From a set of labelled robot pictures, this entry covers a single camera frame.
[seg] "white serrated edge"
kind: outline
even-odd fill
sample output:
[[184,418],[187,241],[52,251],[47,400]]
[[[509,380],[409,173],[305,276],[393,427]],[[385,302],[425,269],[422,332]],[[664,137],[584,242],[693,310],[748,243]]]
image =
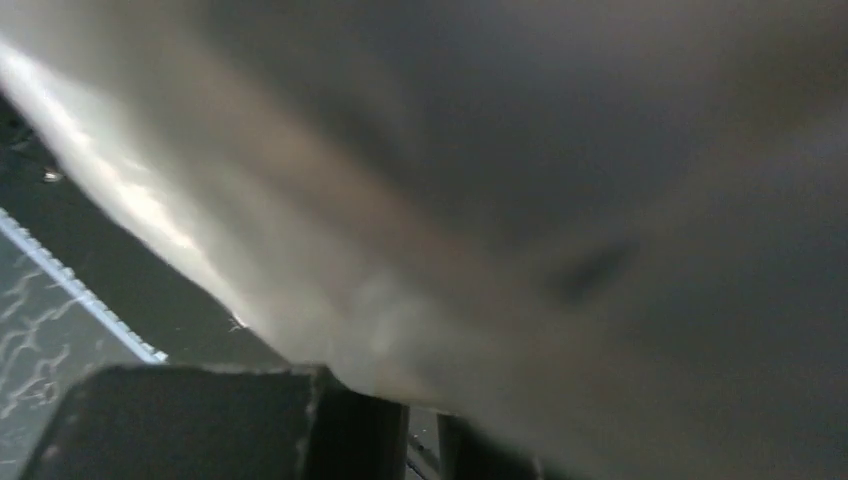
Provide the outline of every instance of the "white serrated edge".
[[74,275],[74,271],[65,267],[53,257],[49,250],[33,238],[29,231],[12,218],[6,210],[0,208],[0,233],[21,249],[33,262],[41,267],[53,280],[62,286],[80,306],[100,321],[132,353],[146,363],[165,363],[168,355],[157,350],[141,339],[130,327],[121,321],[105,303],[88,289]]

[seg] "cracked pattern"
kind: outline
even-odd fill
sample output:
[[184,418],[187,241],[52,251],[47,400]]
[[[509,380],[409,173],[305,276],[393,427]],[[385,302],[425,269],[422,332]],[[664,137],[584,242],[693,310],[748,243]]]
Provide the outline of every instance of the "cracked pattern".
[[7,480],[70,384],[106,364],[165,356],[134,344],[137,336],[2,210],[0,233],[0,480]]

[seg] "wrinkled gray material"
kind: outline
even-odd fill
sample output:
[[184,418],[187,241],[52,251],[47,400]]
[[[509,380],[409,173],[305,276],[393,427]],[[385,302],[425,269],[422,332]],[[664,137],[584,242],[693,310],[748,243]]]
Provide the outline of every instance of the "wrinkled gray material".
[[75,181],[289,360],[591,478],[832,479],[845,18],[2,0],[0,74]]

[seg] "white strip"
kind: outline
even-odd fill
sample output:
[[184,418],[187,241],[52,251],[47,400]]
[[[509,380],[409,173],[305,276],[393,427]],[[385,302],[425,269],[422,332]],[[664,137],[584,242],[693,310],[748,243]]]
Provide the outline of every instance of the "white strip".
[[0,233],[21,249],[58,285],[61,285],[94,318],[100,321],[132,353],[146,363],[164,363],[168,355],[156,350],[136,335],[94,293],[75,278],[73,270],[65,267],[46,248],[29,235],[8,212],[0,208]]

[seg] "small shiny object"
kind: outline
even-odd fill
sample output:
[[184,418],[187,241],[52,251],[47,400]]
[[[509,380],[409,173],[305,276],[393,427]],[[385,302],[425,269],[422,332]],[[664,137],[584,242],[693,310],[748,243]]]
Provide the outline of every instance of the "small shiny object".
[[62,180],[63,178],[65,178],[64,175],[52,168],[44,169],[44,176],[42,177],[42,179],[45,183],[56,183]]

